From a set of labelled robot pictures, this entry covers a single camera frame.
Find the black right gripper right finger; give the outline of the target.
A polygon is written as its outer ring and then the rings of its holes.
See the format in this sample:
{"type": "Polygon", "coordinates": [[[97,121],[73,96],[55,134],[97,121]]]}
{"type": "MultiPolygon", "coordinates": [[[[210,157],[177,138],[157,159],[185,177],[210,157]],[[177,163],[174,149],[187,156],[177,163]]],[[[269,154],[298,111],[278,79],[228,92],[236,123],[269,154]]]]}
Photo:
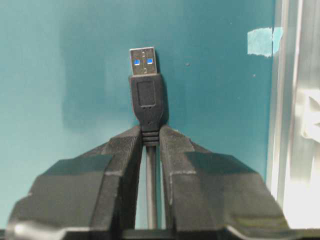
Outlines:
{"type": "Polygon", "coordinates": [[[165,125],[159,132],[166,220],[179,240],[295,240],[261,175],[165,125]]]}

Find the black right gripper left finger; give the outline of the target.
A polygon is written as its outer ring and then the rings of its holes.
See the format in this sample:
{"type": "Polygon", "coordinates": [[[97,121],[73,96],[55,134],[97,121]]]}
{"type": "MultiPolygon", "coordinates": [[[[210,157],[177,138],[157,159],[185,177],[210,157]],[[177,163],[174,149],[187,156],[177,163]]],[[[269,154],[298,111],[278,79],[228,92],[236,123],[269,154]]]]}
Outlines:
{"type": "Polygon", "coordinates": [[[142,135],[135,126],[56,162],[16,202],[8,240],[116,240],[136,220],[142,135]]]}

